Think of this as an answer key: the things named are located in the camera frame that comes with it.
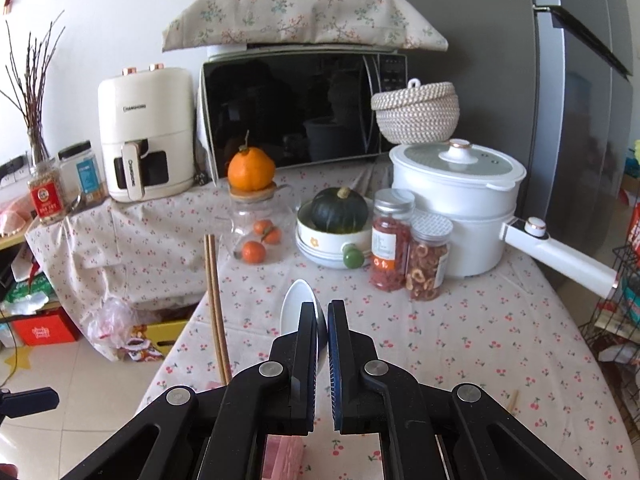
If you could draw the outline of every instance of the pink item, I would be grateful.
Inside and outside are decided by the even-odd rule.
[[[209,381],[207,389],[222,386]],[[304,445],[302,437],[289,435],[269,435],[264,449],[262,480],[295,480],[302,465]]]
[[[12,236],[20,232],[27,224],[15,211],[2,211],[0,213],[0,237]]]
[[[25,222],[31,220],[31,211],[33,211],[33,202],[29,193],[20,194],[18,198],[11,198],[0,203],[0,214],[13,212],[21,216]]]
[[[0,237],[12,236],[31,221],[33,203],[28,194],[0,204]]]

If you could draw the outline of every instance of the tiled floor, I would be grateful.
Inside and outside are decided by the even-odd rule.
[[[0,380],[10,371],[0,352]],[[134,414],[159,363],[111,363],[84,339],[40,346],[6,387],[13,392],[51,386],[56,410],[6,418],[0,426],[0,463],[18,466],[20,480],[57,480],[119,430]]]

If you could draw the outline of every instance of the red box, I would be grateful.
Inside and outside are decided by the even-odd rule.
[[[12,326],[28,346],[71,343],[80,337],[79,330],[62,307],[14,321]]]

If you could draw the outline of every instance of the green pumpkin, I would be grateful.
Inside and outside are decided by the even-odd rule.
[[[368,218],[367,202],[348,187],[323,189],[311,203],[311,221],[325,233],[357,233]]]

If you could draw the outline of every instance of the microwave control panel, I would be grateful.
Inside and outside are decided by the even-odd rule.
[[[391,92],[406,88],[406,56],[402,54],[379,54],[379,56],[381,91]]]

